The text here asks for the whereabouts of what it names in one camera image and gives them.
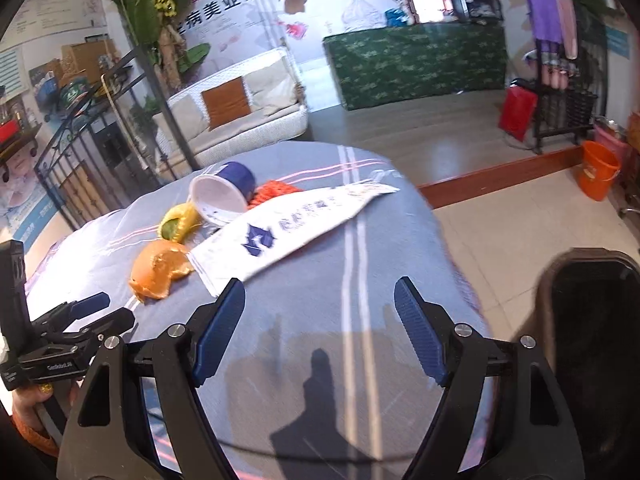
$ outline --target paper cup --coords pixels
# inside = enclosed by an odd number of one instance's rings
[[[227,162],[213,174],[199,175],[189,186],[198,213],[218,227],[244,213],[254,192],[254,174],[239,162]]]

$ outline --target wooden baseboard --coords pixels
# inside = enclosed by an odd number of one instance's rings
[[[582,162],[582,147],[515,160],[463,176],[425,184],[418,189],[434,209],[516,186]]]

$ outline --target green tablecloth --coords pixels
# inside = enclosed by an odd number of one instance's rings
[[[425,23],[323,40],[347,110],[461,90],[504,88],[500,23]]]

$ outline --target pink towel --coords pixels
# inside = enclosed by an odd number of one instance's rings
[[[573,0],[556,0],[558,14],[560,15],[560,28],[564,39],[564,53],[567,59],[578,57],[578,31],[575,24],[575,11]]]

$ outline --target human hand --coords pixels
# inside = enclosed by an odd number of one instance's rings
[[[43,433],[44,427],[34,407],[53,395],[53,386],[51,384],[31,384],[30,386],[17,388],[11,393],[14,415],[32,430]]]

